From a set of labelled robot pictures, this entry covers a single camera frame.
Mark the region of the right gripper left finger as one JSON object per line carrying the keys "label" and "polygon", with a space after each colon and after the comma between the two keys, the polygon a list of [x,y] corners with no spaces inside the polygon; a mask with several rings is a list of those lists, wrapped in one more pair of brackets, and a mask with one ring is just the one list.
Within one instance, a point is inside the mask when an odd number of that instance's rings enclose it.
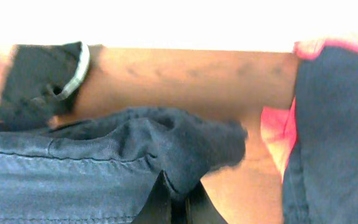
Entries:
{"label": "right gripper left finger", "polygon": [[170,191],[161,171],[146,203],[131,224],[171,224],[172,206]]}

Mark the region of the navy blue shorts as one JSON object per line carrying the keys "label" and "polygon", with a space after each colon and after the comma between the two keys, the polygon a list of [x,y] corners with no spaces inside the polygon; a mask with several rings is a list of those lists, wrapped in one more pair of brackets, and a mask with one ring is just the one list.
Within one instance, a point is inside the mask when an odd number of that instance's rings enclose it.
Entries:
{"label": "navy blue shorts", "polygon": [[171,223],[208,172],[243,159],[237,121],[133,108],[57,129],[0,123],[0,223],[132,223],[161,171]]}

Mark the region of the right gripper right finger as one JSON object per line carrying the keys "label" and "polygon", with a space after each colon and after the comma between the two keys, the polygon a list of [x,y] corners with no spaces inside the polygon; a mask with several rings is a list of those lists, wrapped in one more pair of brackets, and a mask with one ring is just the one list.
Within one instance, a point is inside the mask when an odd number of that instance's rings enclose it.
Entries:
{"label": "right gripper right finger", "polygon": [[187,224],[227,224],[201,182],[188,194],[185,209]]}

